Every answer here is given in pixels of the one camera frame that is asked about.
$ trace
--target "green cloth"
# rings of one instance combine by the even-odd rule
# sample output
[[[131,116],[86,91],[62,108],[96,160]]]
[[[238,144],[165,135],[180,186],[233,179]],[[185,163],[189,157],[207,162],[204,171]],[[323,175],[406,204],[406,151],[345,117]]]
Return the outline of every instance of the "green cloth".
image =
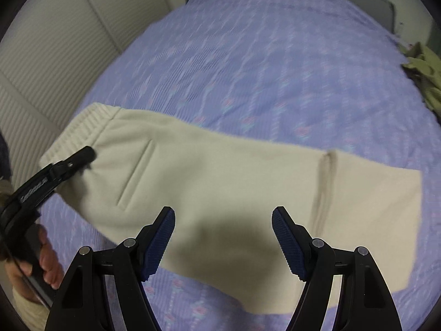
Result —
[[[409,63],[402,64],[404,71],[420,90],[427,108],[441,121],[441,59],[420,42],[405,56]]]

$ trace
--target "hand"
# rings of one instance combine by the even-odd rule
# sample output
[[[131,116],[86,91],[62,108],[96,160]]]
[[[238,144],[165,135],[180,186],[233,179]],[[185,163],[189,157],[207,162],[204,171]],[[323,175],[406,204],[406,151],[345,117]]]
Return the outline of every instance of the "hand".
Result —
[[[41,242],[40,266],[43,269],[44,280],[57,290],[63,280],[63,267],[58,262],[57,253],[52,249],[48,234],[43,226],[40,226],[38,237]],[[32,275],[32,265],[17,260],[17,264],[26,276]],[[23,275],[13,260],[7,260],[5,263],[6,273],[14,289],[25,299],[38,303],[39,300],[32,289],[24,282]]]

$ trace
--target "ribbed white panel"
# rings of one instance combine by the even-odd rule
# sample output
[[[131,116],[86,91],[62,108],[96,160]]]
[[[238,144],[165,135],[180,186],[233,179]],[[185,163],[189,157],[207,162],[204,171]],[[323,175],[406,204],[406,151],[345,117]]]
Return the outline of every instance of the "ribbed white panel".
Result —
[[[169,12],[166,0],[89,1],[121,50]]]
[[[0,44],[0,70],[61,128],[116,56],[87,0],[28,0]]]
[[[29,113],[3,85],[0,85],[0,127],[10,147],[12,183],[18,187],[38,171],[38,160],[57,133]]]

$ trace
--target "blue gripper pad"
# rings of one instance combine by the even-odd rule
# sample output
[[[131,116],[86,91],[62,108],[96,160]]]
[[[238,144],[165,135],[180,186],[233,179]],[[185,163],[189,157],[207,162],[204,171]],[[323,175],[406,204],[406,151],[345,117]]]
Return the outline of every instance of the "blue gripper pad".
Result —
[[[153,236],[150,245],[145,251],[144,263],[141,270],[141,275],[145,280],[148,280],[150,275],[155,274],[158,270],[165,248],[167,247],[171,234],[175,229],[175,223],[175,211],[169,208],[166,216]]]
[[[273,225],[274,234],[276,234],[276,238],[279,241],[280,247],[282,248],[291,272],[294,275],[298,275],[300,280],[306,281],[308,278],[308,272],[305,267],[305,255],[284,217],[279,211],[279,208],[273,211],[271,222]]]

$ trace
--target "metal screw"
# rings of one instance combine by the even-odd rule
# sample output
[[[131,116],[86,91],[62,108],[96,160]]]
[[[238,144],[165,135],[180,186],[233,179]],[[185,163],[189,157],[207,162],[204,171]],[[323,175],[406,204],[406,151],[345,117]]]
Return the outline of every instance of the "metal screw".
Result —
[[[359,254],[361,255],[367,255],[369,254],[369,250],[366,249],[364,246],[360,246],[357,248],[357,251],[359,252]]]
[[[133,245],[136,244],[136,240],[129,238],[129,239],[124,240],[123,244],[125,247],[132,247]]]
[[[89,254],[89,251],[90,251],[90,247],[83,246],[78,252],[80,253],[80,255],[86,255]]]
[[[323,247],[325,245],[325,242],[322,239],[314,239],[312,240],[312,245],[315,247]]]

